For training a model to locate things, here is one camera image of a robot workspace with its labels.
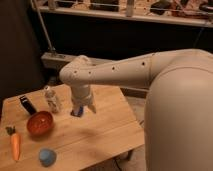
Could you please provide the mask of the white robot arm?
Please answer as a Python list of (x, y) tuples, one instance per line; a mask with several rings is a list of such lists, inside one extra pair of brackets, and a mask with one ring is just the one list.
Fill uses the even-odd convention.
[(212, 53), (171, 50), (100, 65), (81, 55), (60, 79), (75, 108), (93, 106), (92, 84), (146, 88), (147, 171), (213, 171)]

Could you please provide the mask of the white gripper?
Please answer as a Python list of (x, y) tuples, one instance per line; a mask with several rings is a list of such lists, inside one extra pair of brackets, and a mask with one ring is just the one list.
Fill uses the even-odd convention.
[(93, 105), (93, 93), (90, 85), (71, 86), (71, 100), (73, 102), (73, 113), (79, 115), (79, 106), (88, 106), (88, 108), (96, 113), (96, 107)]

